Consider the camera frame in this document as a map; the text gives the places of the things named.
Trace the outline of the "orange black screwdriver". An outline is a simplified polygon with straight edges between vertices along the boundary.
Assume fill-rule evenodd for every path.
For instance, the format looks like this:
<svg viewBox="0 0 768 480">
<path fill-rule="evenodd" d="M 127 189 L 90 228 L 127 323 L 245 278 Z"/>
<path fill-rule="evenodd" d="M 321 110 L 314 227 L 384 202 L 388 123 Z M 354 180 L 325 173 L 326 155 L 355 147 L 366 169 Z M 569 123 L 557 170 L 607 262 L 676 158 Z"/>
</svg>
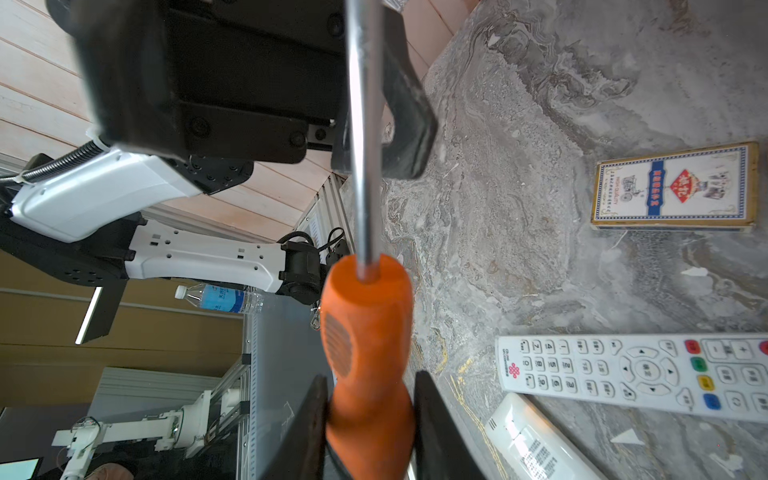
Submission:
<svg viewBox="0 0 768 480">
<path fill-rule="evenodd" d="M 356 212 L 355 253 L 331 269 L 321 335 L 337 382 L 326 438 L 354 479 L 405 477 L 415 437 L 403 382 L 413 298 L 404 268 L 380 248 L 384 7 L 348 1 L 349 139 Z"/>
</svg>

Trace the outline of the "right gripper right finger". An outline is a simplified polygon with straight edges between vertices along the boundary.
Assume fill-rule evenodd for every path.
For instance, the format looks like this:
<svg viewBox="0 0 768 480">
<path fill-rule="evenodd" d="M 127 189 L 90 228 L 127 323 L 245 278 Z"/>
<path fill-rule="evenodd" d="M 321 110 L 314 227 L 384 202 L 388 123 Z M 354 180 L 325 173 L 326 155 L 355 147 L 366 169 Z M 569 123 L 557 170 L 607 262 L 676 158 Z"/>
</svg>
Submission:
<svg viewBox="0 0 768 480">
<path fill-rule="evenodd" d="M 415 374 L 416 478 L 485 479 L 427 371 Z"/>
</svg>

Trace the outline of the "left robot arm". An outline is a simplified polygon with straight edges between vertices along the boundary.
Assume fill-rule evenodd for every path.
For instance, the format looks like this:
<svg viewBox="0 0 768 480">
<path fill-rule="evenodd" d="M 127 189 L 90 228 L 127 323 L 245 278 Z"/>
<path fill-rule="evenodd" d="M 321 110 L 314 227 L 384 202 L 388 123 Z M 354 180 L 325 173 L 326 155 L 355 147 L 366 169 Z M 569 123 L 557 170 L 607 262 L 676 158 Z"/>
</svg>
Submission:
<svg viewBox="0 0 768 480">
<path fill-rule="evenodd" d="M 194 234 L 145 208 L 223 192 L 259 162 L 311 150 L 347 174 L 340 1 L 51 1 L 75 47 L 95 137 L 1 181 L 1 247 L 116 301 L 131 279 L 239 284 L 312 305 L 340 241 L 250 244 Z"/>
</svg>

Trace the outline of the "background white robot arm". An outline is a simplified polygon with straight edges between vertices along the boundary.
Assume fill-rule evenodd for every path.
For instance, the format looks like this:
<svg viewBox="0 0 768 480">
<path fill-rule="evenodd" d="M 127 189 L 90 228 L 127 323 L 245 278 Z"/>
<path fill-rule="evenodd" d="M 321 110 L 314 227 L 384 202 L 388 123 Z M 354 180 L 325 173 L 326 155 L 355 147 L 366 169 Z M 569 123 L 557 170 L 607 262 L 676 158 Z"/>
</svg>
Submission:
<svg viewBox="0 0 768 480">
<path fill-rule="evenodd" d="M 88 417 L 58 431 L 53 444 L 67 453 L 63 479 L 86 479 L 97 449 L 103 444 L 144 442 L 154 450 L 184 451 L 191 458 L 234 432 L 238 440 L 238 479 L 321 479 L 326 457 L 327 379 L 317 375 L 272 460 L 259 466 L 251 456 L 257 447 L 256 377 L 246 365 L 230 371 L 213 390 L 179 409 L 139 421 L 107 423 Z"/>
</svg>

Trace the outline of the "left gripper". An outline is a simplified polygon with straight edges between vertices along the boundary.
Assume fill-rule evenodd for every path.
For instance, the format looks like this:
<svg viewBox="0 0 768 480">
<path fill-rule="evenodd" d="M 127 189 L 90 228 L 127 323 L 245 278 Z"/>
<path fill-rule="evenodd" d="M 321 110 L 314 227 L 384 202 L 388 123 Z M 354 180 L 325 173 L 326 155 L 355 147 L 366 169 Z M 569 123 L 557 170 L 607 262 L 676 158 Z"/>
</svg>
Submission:
<svg viewBox="0 0 768 480">
<path fill-rule="evenodd" d="M 331 149 L 339 1 L 50 1 L 89 113 L 127 151 L 296 164 Z"/>
</svg>

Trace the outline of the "white air conditioner remote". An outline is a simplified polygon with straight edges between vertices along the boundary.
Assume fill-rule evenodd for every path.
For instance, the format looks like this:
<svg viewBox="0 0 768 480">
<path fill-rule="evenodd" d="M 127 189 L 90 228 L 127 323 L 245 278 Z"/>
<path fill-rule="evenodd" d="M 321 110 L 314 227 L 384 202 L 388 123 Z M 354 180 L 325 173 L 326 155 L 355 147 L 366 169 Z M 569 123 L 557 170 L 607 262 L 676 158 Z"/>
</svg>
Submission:
<svg viewBox="0 0 768 480">
<path fill-rule="evenodd" d="M 485 424 L 491 444 L 521 479 L 603 479 L 583 455 L 528 399 L 509 393 Z"/>
</svg>

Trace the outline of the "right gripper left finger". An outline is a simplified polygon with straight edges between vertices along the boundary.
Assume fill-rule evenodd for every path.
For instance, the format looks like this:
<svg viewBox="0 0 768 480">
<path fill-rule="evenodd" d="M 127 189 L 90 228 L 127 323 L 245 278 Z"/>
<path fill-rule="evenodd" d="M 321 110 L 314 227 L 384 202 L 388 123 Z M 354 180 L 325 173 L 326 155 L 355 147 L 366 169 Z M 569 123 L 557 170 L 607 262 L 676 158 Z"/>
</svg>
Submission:
<svg viewBox="0 0 768 480">
<path fill-rule="evenodd" d="M 327 378 L 317 375 L 261 480 L 324 478 L 327 404 Z"/>
</svg>

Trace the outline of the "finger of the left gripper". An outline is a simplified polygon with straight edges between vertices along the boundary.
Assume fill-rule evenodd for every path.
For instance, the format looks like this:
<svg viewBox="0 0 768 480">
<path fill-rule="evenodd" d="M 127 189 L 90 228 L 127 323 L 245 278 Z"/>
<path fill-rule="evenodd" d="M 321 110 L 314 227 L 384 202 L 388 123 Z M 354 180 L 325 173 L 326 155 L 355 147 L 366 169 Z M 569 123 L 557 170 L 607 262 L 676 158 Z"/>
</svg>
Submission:
<svg viewBox="0 0 768 480">
<path fill-rule="evenodd" d="M 438 119 L 408 53 L 403 16 L 386 5 L 383 20 L 383 98 L 394 120 L 394 134 L 382 145 L 382 176 L 396 180 L 420 178 L 428 164 Z"/>
</svg>

